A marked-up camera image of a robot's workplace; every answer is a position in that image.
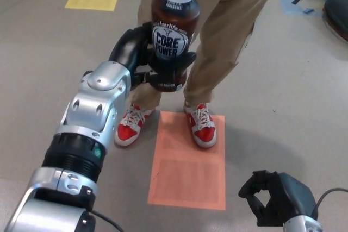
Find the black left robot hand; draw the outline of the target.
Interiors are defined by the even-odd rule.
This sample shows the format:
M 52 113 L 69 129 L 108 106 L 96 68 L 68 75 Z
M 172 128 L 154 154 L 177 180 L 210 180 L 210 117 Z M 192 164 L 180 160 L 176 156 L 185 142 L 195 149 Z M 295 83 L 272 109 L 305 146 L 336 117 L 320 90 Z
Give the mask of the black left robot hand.
M 184 86 L 187 69 L 197 55 L 185 51 L 179 56 L 161 56 L 150 37 L 151 32 L 151 22 L 127 30 L 116 43 L 109 60 L 129 70 L 132 88 L 148 83 L 160 92 L 178 91 Z

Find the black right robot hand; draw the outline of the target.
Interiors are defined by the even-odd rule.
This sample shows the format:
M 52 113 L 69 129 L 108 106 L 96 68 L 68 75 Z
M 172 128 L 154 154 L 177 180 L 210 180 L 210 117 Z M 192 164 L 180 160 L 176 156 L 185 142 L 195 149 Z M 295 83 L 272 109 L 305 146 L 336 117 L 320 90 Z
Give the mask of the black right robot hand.
M 238 196 L 247 200 L 259 227 L 322 231 L 310 188 L 286 173 L 254 171 Z

